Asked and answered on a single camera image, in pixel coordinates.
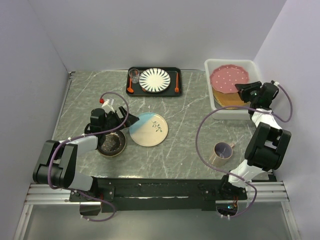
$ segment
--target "black tray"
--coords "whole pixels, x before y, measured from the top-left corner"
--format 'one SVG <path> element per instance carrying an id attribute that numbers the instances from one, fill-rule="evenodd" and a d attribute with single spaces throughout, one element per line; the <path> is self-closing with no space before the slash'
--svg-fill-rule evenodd
<path id="1" fill-rule="evenodd" d="M 126 88 L 125 92 L 131 97 L 180 97 L 182 95 L 182 78 L 181 78 L 181 70 L 177 67 L 146 67 L 146 66 L 133 66 L 130 67 L 130 69 L 138 69 L 140 74 L 147 69 L 163 69 L 165 70 L 169 76 L 170 76 L 170 85 L 167 87 L 166 90 L 161 91 L 161 92 L 148 92 L 148 91 L 143 91 L 139 83 L 132 83 L 131 87 L 133 89 L 133 93 L 128 92 L 127 88 L 130 85 L 130 77 L 129 74 L 127 74 L 127 79 L 126 79 Z M 179 87 L 179 92 L 175 92 L 176 88 L 176 83 L 177 83 L 177 73 L 179 74 L 179 79 L 178 79 L 178 87 Z"/>

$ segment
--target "white striped plate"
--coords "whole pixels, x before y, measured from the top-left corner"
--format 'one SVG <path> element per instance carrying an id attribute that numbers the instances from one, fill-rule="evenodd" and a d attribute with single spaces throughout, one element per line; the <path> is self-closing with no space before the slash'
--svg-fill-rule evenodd
<path id="1" fill-rule="evenodd" d="M 160 68 L 150 68 L 139 77 L 139 84 L 150 93 L 159 93 L 167 89 L 170 85 L 169 74 Z"/>

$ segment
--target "pink plate with white dots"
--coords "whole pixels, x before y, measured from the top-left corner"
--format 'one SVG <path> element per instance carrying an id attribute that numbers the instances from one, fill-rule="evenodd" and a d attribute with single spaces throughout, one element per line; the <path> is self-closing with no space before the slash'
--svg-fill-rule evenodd
<path id="1" fill-rule="evenodd" d="M 216 68 L 210 76 L 211 86 L 224 94 L 237 93 L 235 84 L 247 84 L 249 74 L 243 67 L 228 64 Z"/>

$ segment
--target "black mounting base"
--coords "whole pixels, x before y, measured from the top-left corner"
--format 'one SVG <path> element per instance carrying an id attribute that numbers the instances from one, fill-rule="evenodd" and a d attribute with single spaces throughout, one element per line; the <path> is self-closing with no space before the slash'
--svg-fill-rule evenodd
<path id="1" fill-rule="evenodd" d="M 221 180 L 210 179 L 147 179 L 98 178 L 103 199 L 118 211 L 201 209 L 216 211 L 216 201 L 226 200 L 219 194 Z M 246 191 L 238 200 L 246 200 Z M 70 202 L 89 202 L 78 193 L 70 195 Z M 102 213 L 112 212 L 102 204 Z"/>

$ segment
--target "cable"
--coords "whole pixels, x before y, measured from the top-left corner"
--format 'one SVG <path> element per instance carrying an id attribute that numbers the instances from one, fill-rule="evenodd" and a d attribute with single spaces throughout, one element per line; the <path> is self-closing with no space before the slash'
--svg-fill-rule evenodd
<path id="1" fill-rule="evenodd" d="M 288 100 L 289 100 L 289 103 L 290 103 L 290 116 L 289 116 L 289 118 L 288 118 L 287 120 L 283 120 L 283 119 L 282 119 L 281 117 L 279 117 L 277 114 L 275 114 L 275 113 L 273 113 L 273 112 L 271 112 L 271 114 L 272 114 L 273 116 L 275 116 L 276 118 L 278 118 L 280 121 L 282 121 L 282 122 L 284 122 L 284 123 L 287 123 L 287 122 L 290 121 L 290 119 L 291 119 L 291 117 L 292 117 L 292 115 L 293 115 L 293 105 L 292 105 L 292 101 L 291 101 L 288 93 L 285 91 L 285 89 L 284 89 L 282 86 L 280 86 L 280 85 L 278 85 L 278 86 L 282 89 L 282 91 L 284 92 L 284 94 L 286 95 L 286 97 L 287 97 Z M 244 214 L 246 211 L 249 210 L 249 208 L 252 207 L 252 205 L 254 204 L 254 202 L 255 202 L 255 200 L 256 200 L 256 198 L 257 198 L 258 190 L 257 190 L 257 188 L 256 188 L 253 184 L 251 184 L 250 182 L 247 182 L 243 177 L 241 177 L 241 176 L 239 176 L 239 175 L 237 175 L 237 174 L 234 174 L 234 173 L 232 173 L 232 172 L 228 172 L 228 171 L 225 171 L 225 170 L 223 170 L 223 169 L 216 168 L 216 167 L 212 166 L 211 164 L 207 163 L 207 162 L 205 161 L 205 159 L 201 156 L 200 151 L 199 151 L 199 145 L 198 145 L 199 133 L 200 133 L 200 130 L 201 130 L 202 125 L 203 125 L 204 122 L 207 120 L 207 118 L 210 117 L 212 114 L 218 112 L 219 110 L 227 109 L 227 108 L 247 109 L 247 110 L 251 110 L 251 111 L 254 111 L 254 112 L 257 112 L 257 113 L 261 113 L 261 114 L 270 114 L 270 113 L 269 113 L 269 112 L 266 112 L 266 111 L 260 111 L 260 110 L 257 110 L 257 109 L 254 109 L 254 108 L 251 108 L 251 107 L 248 107 L 248 106 L 236 106 L 236 105 L 224 106 L 224 107 L 221 107 L 221 108 L 219 108 L 219 109 L 216 109 L 216 110 L 210 112 L 207 116 L 205 116 L 204 119 L 201 121 L 201 123 L 200 123 L 200 125 L 199 125 L 199 127 L 198 127 L 198 130 L 197 130 L 197 132 L 196 132 L 196 135 L 195 135 L 195 150 L 196 150 L 196 153 L 198 154 L 200 160 L 201 160 L 207 167 L 209 167 L 209 168 L 211 168 L 211 169 L 213 169 L 213 170 L 215 170 L 215 171 L 218 171 L 218 172 L 221 172 L 221 173 L 224 173 L 224 174 L 228 174 L 228 175 L 234 176 L 234 177 L 240 179 L 241 181 L 245 182 L 245 184 L 247 184 L 248 186 L 250 186 L 250 187 L 252 187 L 252 188 L 254 189 L 254 196 L 253 196 L 252 201 L 251 201 L 250 204 L 248 205 L 248 207 L 246 207 L 243 211 L 237 213 L 236 215 L 230 216 L 230 218 L 234 218 L 234 217 L 237 217 L 237 216 L 240 216 L 240 215 Z"/>
<path id="2" fill-rule="evenodd" d="M 289 101 L 289 104 L 290 104 L 290 116 L 287 120 L 283 120 L 281 117 L 279 117 L 277 114 L 273 113 L 272 115 L 275 116 L 276 118 L 278 118 L 281 122 L 284 122 L 284 123 L 287 123 L 291 120 L 292 118 L 292 114 L 293 114 L 293 110 L 294 110 L 294 107 L 293 107 L 293 104 L 292 104 L 292 101 L 291 101 L 291 98 L 289 97 L 289 94 L 286 92 L 286 90 L 280 85 L 278 84 L 278 87 L 283 91 L 283 93 L 286 95 L 288 101 Z"/>
<path id="3" fill-rule="evenodd" d="M 51 159 L 50 159 L 50 163 L 49 163 L 47 181 L 48 181 L 48 185 L 50 186 L 50 188 L 52 188 L 52 189 L 59 189 L 59 188 L 60 188 L 60 187 L 53 186 L 52 181 L 51 181 L 51 172 L 52 172 L 52 166 L 53 166 L 54 160 L 55 160 L 55 158 L 56 158 L 56 155 L 57 155 L 59 149 L 60 149 L 62 146 L 66 145 L 66 144 L 69 143 L 69 142 L 72 142 L 72 141 L 75 141 L 75 140 L 78 140 L 78 139 L 81 139 L 81 138 L 85 138 L 85 137 L 89 137 L 89 136 L 95 136 L 95 135 L 99 135 L 99 134 L 106 134 L 106 133 L 113 132 L 113 131 L 121 128 L 121 127 L 125 124 L 125 122 L 127 121 L 128 117 L 129 117 L 129 105 L 128 105 L 127 101 L 124 99 L 124 97 L 121 96 L 120 94 L 116 93 L 116 92 L 107 91 L 107 92 L 105 92 L 105 93 L 103 93 L 103 94 L 101 95 L 100 99 L 102 99 L 102 97 L 103 97 L 104 95 L 106 95 L 106 94 L 114 94 L 114 95 L 117 95 L 118 97 L 120 97 L 120 98 L 124 101 L 124 103 L 125 103 L 125 105 L 126 105 L 126 111 L 127 111 L 127 113 L 126 113 L 126 115 L 125 115 L 125 118 L 124 118 L 123 122 L 122 122 L 119 126 L 113 128 L 113 129 L 111 129 L 111 130 L 106 130 L 106 131 L 101 131 L 101 132 L 94 132 L 94 133 L 84 134 L 84 135 L 81 135 L 81 136 L 76 136 L 76 137 L 73 137 L 73 138 L 69 138 L 69 139 L 61 142 L 61 143 L 56 147 L 56 149 L 54 150 L 54 152 L 53 152 L 53 154 L 52 154 L 52 157 L 51 157 Z M 93 197 L 93 196 L 89 196 L 89 195 L 87 195 L 87 194 L 85 194 L 85 193 L 83 193 L 82 191 L 79 191 L 79 190 L 76 190 L 76 191 L 77 191 L 78 193 L 80 193 L 82 196 L 86 197 L 86 198 L 89 198 L 89 199 L 92 199 L 92 200 L 95 200 L 95 201 L 99 201 L 99 202 L 101 202 L 101 203 L 108 204 L 108 205 L 111 206 L 112 209 L 113 209 L 112 215 L 109 216 L 108 218 L 95 220 L 95 219 L 91 219 L 91 218 L 88 218 L 88 217 L 84 216 L 84 217 L 83 217 L 84 219 L 87 219 L 88 221 L 91 221 L 91 222 L 104 222 L 104 221 L 107 221 L 107 220 L 111 219 L 111 218 L 116 214 L 116 207 L 115 207 L 111 202 L 108 202 L 108 201 L 105 201 L 105 200 L 102 200 L 102 199 L 99 199 L 99 198 L 96 198 L 96 197 Z"/>

